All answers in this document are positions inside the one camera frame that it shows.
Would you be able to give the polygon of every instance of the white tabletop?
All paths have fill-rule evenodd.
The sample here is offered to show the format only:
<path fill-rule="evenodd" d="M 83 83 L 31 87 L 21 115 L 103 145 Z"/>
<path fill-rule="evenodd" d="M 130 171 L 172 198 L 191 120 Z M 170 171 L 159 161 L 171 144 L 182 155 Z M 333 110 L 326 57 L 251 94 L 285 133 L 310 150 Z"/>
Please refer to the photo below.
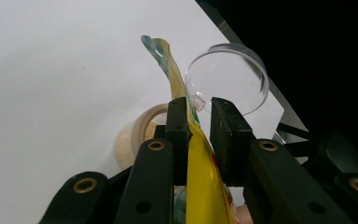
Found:
<path fill-rule="evenodd" d="M 141 35 L 167 40 L 182 75 L 228 42 L 194 0 L 0 1 L 0 223 L 37 223 L 73 175 L 121 171 L 117 134 L 171 100 Z M 270 93 L 246 118 L 269 138 L 282 113 Z"/>

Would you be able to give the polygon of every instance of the snack bag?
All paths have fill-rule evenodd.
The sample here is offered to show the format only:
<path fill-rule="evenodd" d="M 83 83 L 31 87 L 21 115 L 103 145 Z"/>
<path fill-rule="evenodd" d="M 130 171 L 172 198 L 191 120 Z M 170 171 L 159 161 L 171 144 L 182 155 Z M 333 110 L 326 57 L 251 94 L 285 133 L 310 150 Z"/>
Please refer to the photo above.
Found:
<path fill-rule="evenodd" d="M 188 147 L 186 223 L 238 223 L 232 210 L 235 205 L 219 174 L 213 150 L 200 128 L 197 112 L 171 55 L 169 43 L 147 35 L 142 36 L 142 42 L 170 81 L 172 98 L 185 96 L 187 100 L 187 123 L 193 135 Z"/>

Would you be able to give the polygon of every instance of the clear plastic container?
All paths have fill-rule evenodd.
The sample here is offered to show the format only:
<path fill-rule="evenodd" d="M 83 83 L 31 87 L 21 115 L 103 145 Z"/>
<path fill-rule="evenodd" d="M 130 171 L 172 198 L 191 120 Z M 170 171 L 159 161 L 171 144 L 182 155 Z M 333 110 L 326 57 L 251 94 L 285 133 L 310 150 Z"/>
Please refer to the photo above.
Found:
<path fill-rule="evenodd" d="M 251 49 L 238 44 L 214 45 L 186 70 L 185 85 L 198 111 L 212 111 L 211 100 L 232 102 L 243 115 L 256 111 L 269 94 L 265 65 Z"/>

